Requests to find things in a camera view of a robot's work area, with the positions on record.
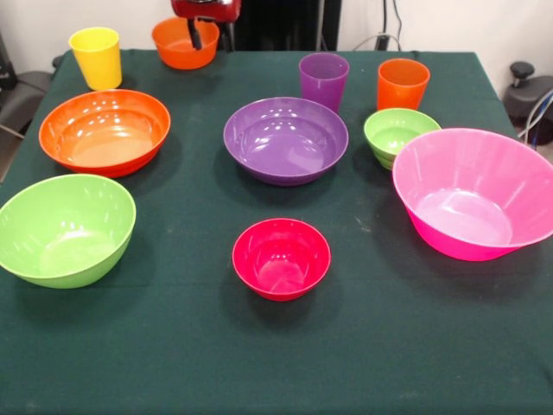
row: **bowl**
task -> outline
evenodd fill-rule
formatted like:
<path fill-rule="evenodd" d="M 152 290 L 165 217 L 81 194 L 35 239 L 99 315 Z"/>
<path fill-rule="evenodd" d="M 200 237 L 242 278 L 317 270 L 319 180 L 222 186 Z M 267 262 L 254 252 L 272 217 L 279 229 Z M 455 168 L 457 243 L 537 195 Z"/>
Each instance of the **bowl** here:
<path fill-rule="evenodd" d="M 495 259 L 553 234 L 553 165 L 512 138 L 429 132 L 405 145 L 392 176 L 415 229 L 450 257 Z"/>
<path fill-rule="evenodd" d="M 413 138 L 440 130 L 440 125 L 422 112 L 390 108 L 374 112 L 365 121 L 365 138 L 377 160 L 391 170 L 397 153 Z"/>
<path fill-rule="evenodd" d="M 200 50 L 194 49 L 187 19 L 171 17 L 158 23 L 152 30 L 159 57 L 174 69 L 198 69 L 215 58 L 219 41 L 219 28 L 212 22 L 194 22 L 200 35 Z"/>
<path fill-rule="evenodd" d="M 71 174 L 35 183 L 0 209 L 0 265 L 44 287 L 92 284 L 123 255 L 136 217 L 132 196 L 111 179 Z"/>
<path fill-rule="evenodd" d="M 74 172 L 120 177 L 154 158 L 170 124 L 167 108 L 150 95 L 97 91 L 53 109 L 42 121 L 39 142 L 50 158 Z"/>
<path fill-rule="evenodd" d="M 252 176 L 277 186 L 312 182 L 347 148 L 347 128 L 332 110 L 301 98 L 268 98 L 231 115 L 225 146 Z"/>
<path fill-rule="evenodd" d="M 312 290 L 324 278 L 331 254 L 314 227 L 276 218 L 247 228 L 232 249 L 234 270 L 261 297 L 289 301 Z"/>

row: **red machine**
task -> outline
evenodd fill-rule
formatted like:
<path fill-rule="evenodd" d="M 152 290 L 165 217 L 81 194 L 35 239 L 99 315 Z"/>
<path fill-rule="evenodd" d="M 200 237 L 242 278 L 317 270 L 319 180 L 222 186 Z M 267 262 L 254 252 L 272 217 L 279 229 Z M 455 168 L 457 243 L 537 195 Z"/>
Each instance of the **red machine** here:
<path fill-rule="evenodd" d="M 171 0 L 175 14 L 188 20 L 190 38 L 196 49 L 201 49 L 200 35 L 194 26 L 194 19 L 199 19 L 217 23 L 227 52 L 232 50 L 229 24 L 238 19 L 241 3 L 241 0 Z"/>

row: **small green bowl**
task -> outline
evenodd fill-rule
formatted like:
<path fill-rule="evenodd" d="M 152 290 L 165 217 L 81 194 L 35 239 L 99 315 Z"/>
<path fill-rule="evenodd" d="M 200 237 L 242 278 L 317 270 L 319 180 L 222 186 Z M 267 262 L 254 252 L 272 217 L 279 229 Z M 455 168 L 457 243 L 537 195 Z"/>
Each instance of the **small green bowl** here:
<path fill-rule="evenodd" d="M 367 118 L 364 133 L 374 156 L 391 170 L 397 154 L 410 140 L 440 129 L 434 119 L 422 112 L 390 108 L 377 111 Z"/>
<path fill-rule="evenodd" d="M 0 209 L 0 265 L 44 287 L 92 284 L 119 261 L 136 218 L 129 191 L 112 179 L 43 180 Z"/>

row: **orange cup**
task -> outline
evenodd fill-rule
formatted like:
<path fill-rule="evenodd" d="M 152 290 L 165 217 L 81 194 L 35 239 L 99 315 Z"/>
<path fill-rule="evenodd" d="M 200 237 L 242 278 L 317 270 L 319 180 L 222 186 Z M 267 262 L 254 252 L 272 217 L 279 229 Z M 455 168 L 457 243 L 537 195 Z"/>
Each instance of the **orange cup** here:
<path fill-rule="evenodd" d="M 378 67 L 377 110 L 418 109 L 430 80 L 430 71 L 421 62 L 396 58 Z"/>
<path fill-rule="evenodd" d="M 198 69 L 210 63 L 217 52 L 219 28 L 212 22 L 195 23 L 200 34 L 201 49 L 192 46 L 187 20 L 171 17 L 158 23 L 152 38 L 162 61 L 175 69 Z"/>

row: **white wall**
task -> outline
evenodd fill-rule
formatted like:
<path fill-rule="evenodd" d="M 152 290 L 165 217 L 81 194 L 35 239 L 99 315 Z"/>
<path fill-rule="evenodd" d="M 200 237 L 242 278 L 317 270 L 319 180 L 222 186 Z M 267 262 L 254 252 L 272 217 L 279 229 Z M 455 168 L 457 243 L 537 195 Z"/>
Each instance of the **white wall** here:
<path fill-rule="evenodd" d="M 500 95 L 511 82 L 514 61 L 553 75 L 551 0 L 397 0 L 397 8 L 404 50 L 474 51 Z M 339 50 L 351 50 L 381 30 L 382 0 L 343 0 Z M 391 0 L 387 31 L 397 33 Z M 359 50 L 373 48 L 369 41 Z"/>
<path fill-rule="evenodd" d="M 388 3 L 388 30 L 395 34 Z M 553 74 L 552 0 L 397 0 L 397 5 L 405 50 L 475 51 L 499 93 L 511 81 L 512 61 L 527 60 L 537 73 Z M 52 59 L 68 49 L 69 36 L 89 26 L 117 30 L 121 48 L 154 48 L 152 28 L 173 15 L 169 0 L 0 0 L 0 31 L 20 73 L 51 70 Z M 381 28 L 381 0 L 343 0 L 340 50 Z"/>
<path fill-rule="evenodd" d="M 174 15 L 169 0 L 0 0 L 0 32 L 17 73 L 51 72 L 79 29 L 106 26 L 121 48 L 155 48 L 151 30 Z"/>

